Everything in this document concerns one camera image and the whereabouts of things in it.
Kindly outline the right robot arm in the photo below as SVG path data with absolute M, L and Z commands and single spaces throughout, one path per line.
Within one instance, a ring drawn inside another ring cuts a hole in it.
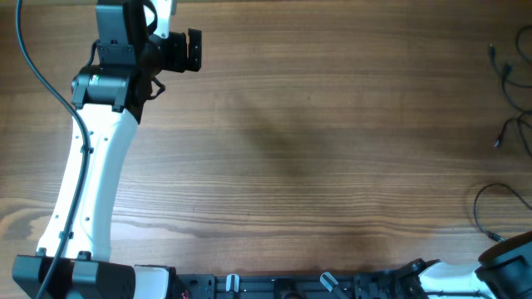
M 531 298 L 531 233 L 487 249 L 472 264 L 436 261 L 394 282 L 394 298 Z

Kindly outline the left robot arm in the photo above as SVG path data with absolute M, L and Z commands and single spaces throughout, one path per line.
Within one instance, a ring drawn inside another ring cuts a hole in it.
M 202 33 L 170 30 L 177 2 L 100 1 L 98 38 L 71 83 L 70 153 L 52 217 L 12 278 L 31 298 L 189 298 L 173 267 L 111 262 L 111 218 L 126 153 L 162 71 L 199 71 Z

